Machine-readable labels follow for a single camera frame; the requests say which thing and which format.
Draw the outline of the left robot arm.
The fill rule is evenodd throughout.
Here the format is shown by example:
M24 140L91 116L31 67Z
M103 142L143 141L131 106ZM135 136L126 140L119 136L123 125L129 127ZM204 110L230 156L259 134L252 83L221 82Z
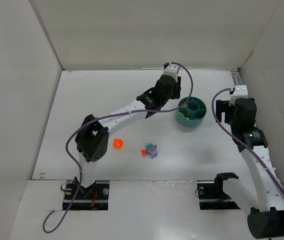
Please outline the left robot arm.
M161 108L168 100L179 99L180 92L181 77L175 73L164 73L154 87L127 106L106 116L88 115L76 132L77 151L88 163L100 160L107 152L110 136L136 121L164 113Z

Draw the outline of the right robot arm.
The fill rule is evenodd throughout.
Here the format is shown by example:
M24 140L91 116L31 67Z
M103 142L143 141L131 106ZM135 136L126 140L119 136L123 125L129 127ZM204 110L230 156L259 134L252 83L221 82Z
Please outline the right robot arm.
M252 177L257 195L253 196L234 173L216 176L218 190L230 196L247 217L256 239L284 237L284 188L278 180L269 156L264 132L256 127L257 106L253 98L233 101L212 100L217 124L225 122L231 129L222 130L237 145Z

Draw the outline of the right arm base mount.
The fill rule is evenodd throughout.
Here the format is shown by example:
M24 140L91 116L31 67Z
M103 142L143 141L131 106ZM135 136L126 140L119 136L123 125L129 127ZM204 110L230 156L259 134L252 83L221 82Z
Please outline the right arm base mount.
M239 179L232 172L219 173L214 180L198 180L195 195L200 210L239 210L234 200L223 192L223 183L228 179Z

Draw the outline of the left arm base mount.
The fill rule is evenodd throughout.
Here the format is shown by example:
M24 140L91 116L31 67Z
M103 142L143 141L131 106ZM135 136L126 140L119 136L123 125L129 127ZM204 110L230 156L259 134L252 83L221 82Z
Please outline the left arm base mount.
M75 196L79 181L75 177L73 181L67 181L60 186L63 192L62 209L66 210ZM97 180L88 187L80 185L79 192L75 196L70 211L106 211L108 210L110 181Z

